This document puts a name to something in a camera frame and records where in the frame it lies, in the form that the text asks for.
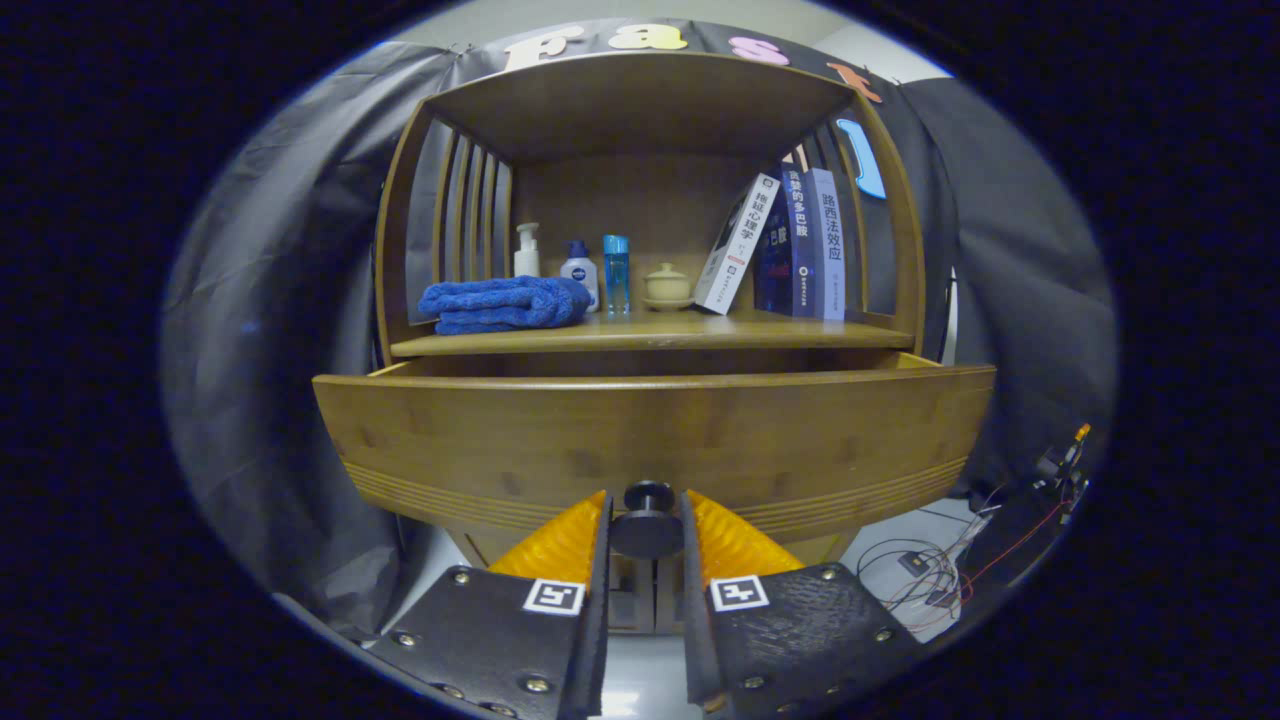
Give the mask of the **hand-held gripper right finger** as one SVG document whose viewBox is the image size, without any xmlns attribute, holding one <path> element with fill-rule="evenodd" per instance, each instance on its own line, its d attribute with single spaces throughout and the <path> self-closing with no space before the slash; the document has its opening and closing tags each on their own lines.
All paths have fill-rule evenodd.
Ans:
<svg viewBox="0 0 1280 720">
<path fill-rule="evenodd" d="M 724 547 L 710 501 L 686 491 L 684 644 L 687 697 L 707 719 L 823 719 L 858 706 L 923 660 L 925 647 L 841 562 L 707 574 Z"/>
</svg>

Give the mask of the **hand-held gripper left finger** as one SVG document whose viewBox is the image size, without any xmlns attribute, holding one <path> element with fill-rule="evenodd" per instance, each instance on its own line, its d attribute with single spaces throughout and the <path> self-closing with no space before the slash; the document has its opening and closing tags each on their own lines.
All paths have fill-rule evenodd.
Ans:
<svg viewBox="0 0 1280 720">
<path fill-rule="evenodd" d="M 381 670 L 466 719 L 589 719 L 602 711 L 609 607 L 605 491 L 564 511 L 584 582 L 454 565 L 370 647 Z"/>
</svg>

